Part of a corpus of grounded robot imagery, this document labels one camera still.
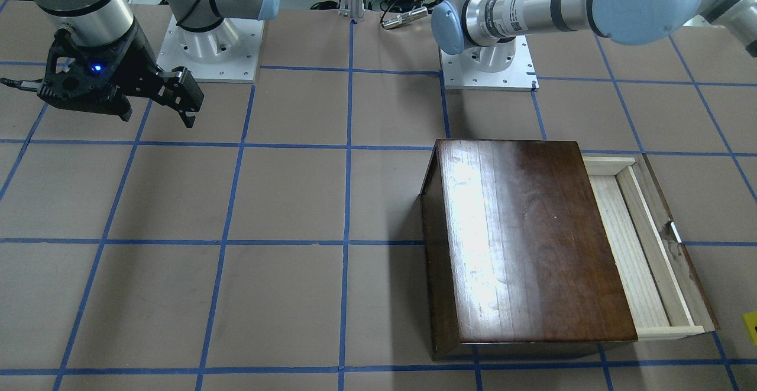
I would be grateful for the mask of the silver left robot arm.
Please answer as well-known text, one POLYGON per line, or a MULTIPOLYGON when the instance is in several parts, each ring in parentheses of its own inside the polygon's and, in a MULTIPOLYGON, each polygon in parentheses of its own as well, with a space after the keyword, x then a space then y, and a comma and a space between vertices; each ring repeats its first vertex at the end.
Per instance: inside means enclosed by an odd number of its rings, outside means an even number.
POLYGON ((695 16, 727 28, 755 56, 755 0, 445 0, 432 12, 432 32, 449 55, 519 35, 581 30, 640 46, 695 16))

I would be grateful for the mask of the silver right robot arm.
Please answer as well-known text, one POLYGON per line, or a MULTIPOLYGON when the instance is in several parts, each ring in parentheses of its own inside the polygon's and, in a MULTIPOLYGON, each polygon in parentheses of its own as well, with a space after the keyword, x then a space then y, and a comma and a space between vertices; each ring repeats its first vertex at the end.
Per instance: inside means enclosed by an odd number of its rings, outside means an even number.
MULTIPOLYGON (((45 76, 2 79, 57 109, 129 121, 129 97, 150 98, 192 128, 205 95, 192 71, 165 70, 127 0, 33 0, 56 24, 45 76)), ((193 62, 221 59, 239 44, 233 19, 271 21, 280 0, 167 0, 193 62)))

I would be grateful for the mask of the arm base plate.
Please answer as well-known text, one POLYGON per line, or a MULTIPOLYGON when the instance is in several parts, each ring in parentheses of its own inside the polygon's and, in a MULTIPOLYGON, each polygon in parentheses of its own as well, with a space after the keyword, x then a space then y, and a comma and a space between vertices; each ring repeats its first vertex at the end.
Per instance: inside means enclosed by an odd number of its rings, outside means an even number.
POLYGON ((444 86, 456 90, 535 91, 540 88, 525 36, 460 54, 439 51, 444 86))
POLYGON ((186 67, 198 83, 253 84, 265 23, 227 18, 216 29, 193 33, 171 17, 157 64, 166 71, 186 67))

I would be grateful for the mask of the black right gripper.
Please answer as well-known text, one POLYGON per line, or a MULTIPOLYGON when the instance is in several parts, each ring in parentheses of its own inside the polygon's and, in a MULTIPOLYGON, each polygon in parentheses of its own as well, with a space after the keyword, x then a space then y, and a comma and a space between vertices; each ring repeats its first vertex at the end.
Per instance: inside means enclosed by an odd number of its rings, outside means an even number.
POLYGON ((97 47, 77 45, 70 29, 60 27, 36 94, 58 109, 109 114, 122 121, 129 121, 132 112, 128 96, 155 98, 176 111, 189 129, 205 100, 189 68, 159 72, 138 21, 115 41, 97 47))

